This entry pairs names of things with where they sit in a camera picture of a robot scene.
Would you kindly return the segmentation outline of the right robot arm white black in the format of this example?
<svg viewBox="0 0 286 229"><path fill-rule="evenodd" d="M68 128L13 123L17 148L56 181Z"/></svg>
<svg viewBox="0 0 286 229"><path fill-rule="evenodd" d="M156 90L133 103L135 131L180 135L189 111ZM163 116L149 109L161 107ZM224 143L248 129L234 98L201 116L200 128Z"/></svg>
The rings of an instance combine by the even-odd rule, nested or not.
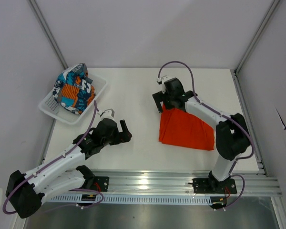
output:
<svg viewBox="0 0 286 229"><path fill-rule="evenodd" d="M230 178L239 154L250 146L244 117L219 112L202 101L193 91L186 92L177 78L157 79L161 91L153 99L161 113L159 141L163 144L201 150L216 150L219 154L208 175L208 187L220 192Z"/></svg>

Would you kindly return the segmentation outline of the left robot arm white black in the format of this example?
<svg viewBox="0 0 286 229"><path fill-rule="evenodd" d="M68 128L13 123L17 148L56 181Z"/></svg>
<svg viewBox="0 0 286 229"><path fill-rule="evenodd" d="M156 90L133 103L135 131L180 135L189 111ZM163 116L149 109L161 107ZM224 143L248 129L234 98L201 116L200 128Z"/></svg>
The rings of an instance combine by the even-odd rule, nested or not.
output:
<svg viewBox="0 0 286 229"><path fill-rule="evenodd" d="M96 127L77 136L73 142L52 161L25 173L16 170L10 175L6 189L3 212L9 214L6 205L11 203L14 212L25 219L33 215L51 198L71 190L96 191L94 173L84 161L99 153L106 146L128 143L132 134L124 120L118 124L111 118L103 118Z"/></svg>

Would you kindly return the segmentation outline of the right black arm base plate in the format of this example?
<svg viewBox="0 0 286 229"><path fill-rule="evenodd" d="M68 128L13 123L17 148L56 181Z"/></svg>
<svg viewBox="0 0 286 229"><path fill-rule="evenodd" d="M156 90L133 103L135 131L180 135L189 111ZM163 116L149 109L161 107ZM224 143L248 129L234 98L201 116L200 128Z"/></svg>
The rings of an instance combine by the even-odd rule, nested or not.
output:
<svg viewBox="0 0 286 229"><path fill-rule="evenodd" d="M218 182L216 179L193 178L188 184L193 187L196 194L225 194L226 189L228 189L230 194L237 193L235 180L232 178L221 182Z"/></svg>

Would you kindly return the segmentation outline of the colourful patterned shorts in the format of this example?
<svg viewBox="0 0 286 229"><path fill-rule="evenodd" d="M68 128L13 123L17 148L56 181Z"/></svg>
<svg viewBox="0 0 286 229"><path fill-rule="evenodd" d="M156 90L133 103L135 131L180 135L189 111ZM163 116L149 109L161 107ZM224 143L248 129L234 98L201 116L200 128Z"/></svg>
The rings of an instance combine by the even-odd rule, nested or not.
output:
<svg viewBox="0 0 286 229"><path fill-rule="evenodd" d="M86 64L78 63L60 73L52 96L67 111L81 115L96 96L92 83Z"/></svg>

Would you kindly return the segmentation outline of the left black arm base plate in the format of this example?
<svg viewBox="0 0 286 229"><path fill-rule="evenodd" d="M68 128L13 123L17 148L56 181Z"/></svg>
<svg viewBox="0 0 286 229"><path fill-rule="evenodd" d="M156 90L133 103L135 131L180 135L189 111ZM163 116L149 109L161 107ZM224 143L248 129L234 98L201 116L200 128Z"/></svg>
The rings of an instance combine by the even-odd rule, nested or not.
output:
<svg viewBox="0 0 286 229"><path fill-rule="evenodd" d="M107 192L109 188L109 177L96 176L93 180L91 190Z"/></svg>

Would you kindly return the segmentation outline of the orange shorts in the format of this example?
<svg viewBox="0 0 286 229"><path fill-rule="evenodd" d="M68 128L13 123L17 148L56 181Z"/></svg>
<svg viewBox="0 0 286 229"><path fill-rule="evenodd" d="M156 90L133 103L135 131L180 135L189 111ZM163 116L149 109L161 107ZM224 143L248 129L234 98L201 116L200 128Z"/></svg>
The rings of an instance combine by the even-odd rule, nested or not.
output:
<svg viewBox="0 0 286 229"><path fill-rule="evenodd" d="M164 105L162 108L159 142L192 149L214 150L215 136L210 125L180 109L166 109Z"/></svg>

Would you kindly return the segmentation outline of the white plastic basket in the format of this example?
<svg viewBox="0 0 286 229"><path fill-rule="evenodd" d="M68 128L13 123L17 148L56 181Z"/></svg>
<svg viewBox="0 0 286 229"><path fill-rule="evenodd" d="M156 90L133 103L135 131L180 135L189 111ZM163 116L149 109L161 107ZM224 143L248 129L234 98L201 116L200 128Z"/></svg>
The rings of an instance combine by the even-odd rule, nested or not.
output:
<svg viewBox="0 0 286 229"><path fill-rule="evenodd" d="M68 125L78 124L98 102L108 85L101 76L88 73L75 76L60 74L53 89L40 102L39 109Z"/></svg>

